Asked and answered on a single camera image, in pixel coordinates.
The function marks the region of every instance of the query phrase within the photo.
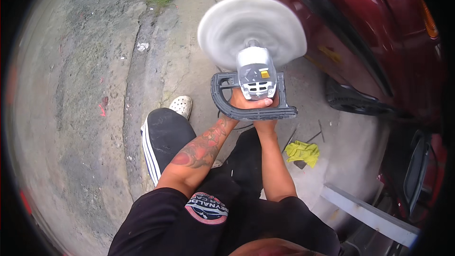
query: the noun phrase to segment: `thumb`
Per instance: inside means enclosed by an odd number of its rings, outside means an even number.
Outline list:
[[[270,98],[258,100],[258,101],[252,101],[250,108],[251,109],[258,109],[258,108],[265,108],[270,106],[273,103],[273,100]]]

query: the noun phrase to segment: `white foam pad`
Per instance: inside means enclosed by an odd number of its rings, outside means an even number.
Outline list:
[[[277,0],[223,0],[213,5],[197,28],[204,53],[219,67],[236,71],[236,55],[255,39],[278,67],[307,51],[297,16]]]

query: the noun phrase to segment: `hand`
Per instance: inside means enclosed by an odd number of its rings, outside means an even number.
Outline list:
[[[273,100],[266,98],[258,101],[248,101],[243,96],[242,90],[240,90],[240,88],[233,88],[230,103],[239,109],[258,109],[270,106],[273,103]]]

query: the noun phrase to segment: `gray d-handle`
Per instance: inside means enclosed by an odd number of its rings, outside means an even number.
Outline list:
[[[297,108],[286,103],[283,72],[277,72],[277,89],[279,104],[273,108],[239,109],[225,99],[223,89],[239,87],[237,72],[219,72],[213,75],[210,92],[217,108],[226,116],[238,121],[257,121],[273,119],[292,119],[297,116]]]

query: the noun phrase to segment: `person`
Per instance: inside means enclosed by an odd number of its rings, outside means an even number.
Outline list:
[[[253,109],[277,101],[248,101],[235,88],[230,103]],[[148,115],[142,145],[157,184],[134,202],[109,256],[338,255],[336,233],[297,197],[276,120],[254,121],[223,165],[211,169],[237,123],[221,115],[196,136],[171,109]],[[267,200],[259,198],[263,188]]]

